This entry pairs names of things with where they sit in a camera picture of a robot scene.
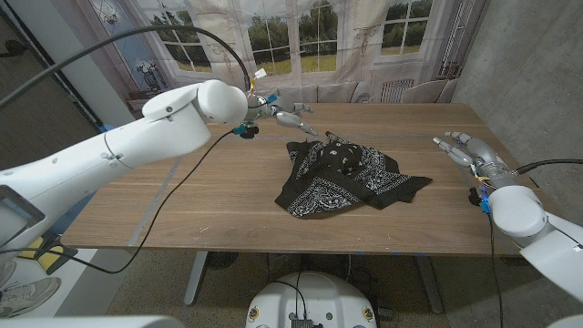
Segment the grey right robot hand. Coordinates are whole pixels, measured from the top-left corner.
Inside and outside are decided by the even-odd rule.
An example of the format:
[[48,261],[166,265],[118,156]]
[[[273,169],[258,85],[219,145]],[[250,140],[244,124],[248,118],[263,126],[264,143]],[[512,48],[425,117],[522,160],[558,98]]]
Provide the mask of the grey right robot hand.
[[486,178],[486,183],[495,189],[518,184],[508,165],[482,139],[459,131],[446,132],[445,135],[452,143],[438,137],[434,137],[433,142],[455,164],[471,168],[478,178]]

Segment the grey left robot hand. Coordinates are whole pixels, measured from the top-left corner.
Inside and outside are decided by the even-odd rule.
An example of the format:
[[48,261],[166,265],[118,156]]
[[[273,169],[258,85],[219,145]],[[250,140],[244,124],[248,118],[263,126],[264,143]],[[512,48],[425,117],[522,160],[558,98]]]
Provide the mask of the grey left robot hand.
[[252,95],[248,98],[244,122],[254,123],[259,119],[274,118],[283,127],[297,128],[309,135],[317,136],[318,131],[302,120],[303,112],[312,113],[313,109],[305,103],[293,102],[286,97]]

